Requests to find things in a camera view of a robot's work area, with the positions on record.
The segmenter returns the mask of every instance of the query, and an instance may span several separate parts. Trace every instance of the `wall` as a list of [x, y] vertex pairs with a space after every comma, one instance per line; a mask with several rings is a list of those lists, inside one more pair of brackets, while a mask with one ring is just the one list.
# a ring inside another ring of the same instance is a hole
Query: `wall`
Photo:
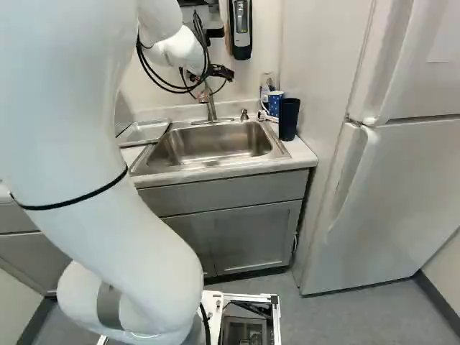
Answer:
[[[227, 20], [227, 0], [219, 0], [221, 17]], [[281, 10], [283, 0], [253, 0], [253, 51], [251, 60], [236, 61], [226, 50], [224, 39], [212, 39], [210, 56], [212, 63], [224, 64], [235, 71], [235, 81], [227, 83], [216, 94], [215, 101], [237, 101], [257, 98], [260, 74], [265, 71], [279, 73]], [[167, 81], [182, 85], [178, 69], [156, 68]], [[211, 88], [218, 88], [222, 79], [211, 81]], [[121, 86], [121, 100], [136, 113], [140, 110], [159, 106], [195, 104], [190, 95], [175, 95], [159, 89], [142, 70], [137, 55], [133, 55], [131, 65]]]
[[308, 270], [328, 180], [357, 71], [372, 0], [285, 0], [281, 89], [302, 100], [299, 135], [318, 156], [293, 273]]
[[436, 286], [447, 303], [460, 316], [460, 233], [422, 269], [425, 276]]
[[0, 339], [1, 345], [15, 345], [42, 296], [0, 270]]

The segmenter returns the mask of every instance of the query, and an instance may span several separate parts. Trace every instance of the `white refrigerator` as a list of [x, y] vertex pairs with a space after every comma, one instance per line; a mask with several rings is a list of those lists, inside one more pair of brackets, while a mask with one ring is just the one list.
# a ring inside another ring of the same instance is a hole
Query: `white refrigerator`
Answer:
[[321, 207], [300, 231], [304, 295], [409, 277], [460, 226], [460, 1], [368, 3], [326, 187], [306, 203]]

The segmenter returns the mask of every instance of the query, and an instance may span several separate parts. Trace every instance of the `stainless steel sink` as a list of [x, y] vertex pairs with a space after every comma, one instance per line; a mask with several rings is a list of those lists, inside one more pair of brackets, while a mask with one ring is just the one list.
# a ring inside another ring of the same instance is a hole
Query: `stainless steel sink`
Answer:
[[155, 146], [147, 146], [132, 175], [195, 170], [290, 157], [270, 126], [255, 121], [193, 126], [172, 124]]

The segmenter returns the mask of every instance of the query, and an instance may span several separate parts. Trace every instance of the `sink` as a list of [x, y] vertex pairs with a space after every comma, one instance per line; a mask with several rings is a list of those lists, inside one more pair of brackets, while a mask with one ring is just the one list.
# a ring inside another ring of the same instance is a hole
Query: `sink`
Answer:
[[172, 124], [155, 146], [148, 146], [132, 175], [249, 164], [289, 157], [270, 126], [256, 121], [193, 126]]

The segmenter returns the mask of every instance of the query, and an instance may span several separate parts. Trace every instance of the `faucet handle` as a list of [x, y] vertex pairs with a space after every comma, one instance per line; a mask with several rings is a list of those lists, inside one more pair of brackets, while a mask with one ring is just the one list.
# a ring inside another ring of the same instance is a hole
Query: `faucet handle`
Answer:
[[209, 102], [209, 96], [206, 92], [202, 92], [198, 95], [198, 102], [200, 102], [200, 104], [205, 104], [205, 103], [208, 103]]
[[241, 110], [241, 117], [239, 119], [241, 122], [249, 120], [249, 116], [247, 116], [247, 109]]

